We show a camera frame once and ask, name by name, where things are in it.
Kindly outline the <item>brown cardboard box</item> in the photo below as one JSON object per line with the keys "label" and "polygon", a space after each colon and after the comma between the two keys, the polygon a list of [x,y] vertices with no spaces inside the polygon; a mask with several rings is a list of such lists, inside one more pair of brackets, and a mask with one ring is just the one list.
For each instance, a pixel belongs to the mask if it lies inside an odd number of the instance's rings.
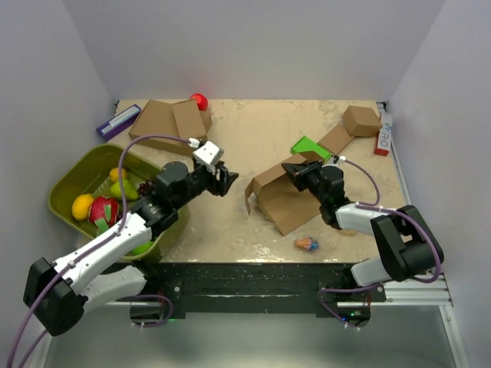
{"label": "brown cardboard box", "polygon": [[321,157],[312,151],[297,153],[255,176],[245,188],[245,207],[251,213],[249,197],[255,194],[267,219],[287,235],[320,214],[318,200],[307,190],[299,192],[282,168],[283,163],[309,163]]}

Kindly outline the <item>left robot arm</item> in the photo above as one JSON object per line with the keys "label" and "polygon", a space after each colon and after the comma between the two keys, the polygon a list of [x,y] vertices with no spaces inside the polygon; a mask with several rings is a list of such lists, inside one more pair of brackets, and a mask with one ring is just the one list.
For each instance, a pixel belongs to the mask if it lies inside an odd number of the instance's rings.
{"label": "left robot arm", "polygon": [[179,210],[203,192],[225,196],[238,176],[222,161],[214,166],[195,162],[192,171],[181,162],[167,163],[150,194],[119,222],[69,255],[54,262],[40,258],[31,265],[23,297],[28,313],[56,337],[69,331],[92,307],[133,295],[142,301],[154,299],[159,282],[139,268],[103,272],[133,248],[166,231],[177,222]]}

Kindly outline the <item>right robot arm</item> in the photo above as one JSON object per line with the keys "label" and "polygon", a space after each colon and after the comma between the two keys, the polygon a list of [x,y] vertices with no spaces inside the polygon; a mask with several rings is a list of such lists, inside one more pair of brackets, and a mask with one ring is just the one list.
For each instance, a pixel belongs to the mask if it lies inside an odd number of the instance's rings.
{"label": "right robot arm", "polygon": [[377,256],[346,268],[342,280],[327,287],[341,291],[350,301],[359,301],[380,283],[418,281],[429,270],[433,277],[428,281],[433,282],[441,273],[444,254],[418,209],[350,200],[340,166],[345,160],[337,156],[333,163],[324,163],[291,156],[255,176],[245,188],[245,197],[255,195],[259,209],[282,235],[320,215],[334,229],[373,236]]}

